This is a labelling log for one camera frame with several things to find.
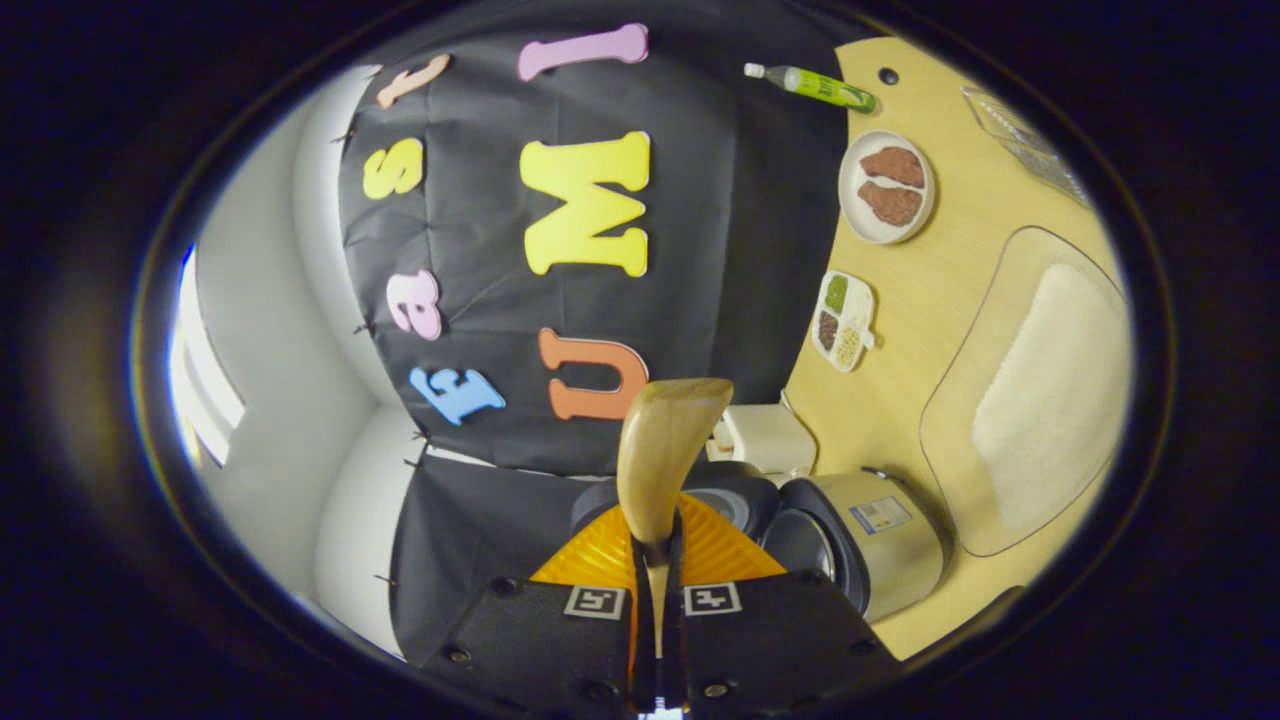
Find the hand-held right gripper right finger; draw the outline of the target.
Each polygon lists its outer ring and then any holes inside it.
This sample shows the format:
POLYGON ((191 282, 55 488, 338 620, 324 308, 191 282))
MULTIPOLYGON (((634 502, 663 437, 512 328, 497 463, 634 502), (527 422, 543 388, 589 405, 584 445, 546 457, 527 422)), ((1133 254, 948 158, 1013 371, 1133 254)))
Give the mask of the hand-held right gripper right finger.
POLYGON ((901 676, 822 571, 790 571, 705 502, 677 502, 666 675, 692 717, 828 717, 901 676))

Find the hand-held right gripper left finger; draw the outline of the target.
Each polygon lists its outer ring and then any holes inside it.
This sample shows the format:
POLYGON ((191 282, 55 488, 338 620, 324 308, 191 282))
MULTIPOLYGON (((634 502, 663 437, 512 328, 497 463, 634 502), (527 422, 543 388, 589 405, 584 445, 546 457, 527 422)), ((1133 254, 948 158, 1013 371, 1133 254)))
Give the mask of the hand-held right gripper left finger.
POLYGON ((502 719, 626 719, 655 702, 654 616, 620 506, 535 573, 486 579, 421 669, 502 719))

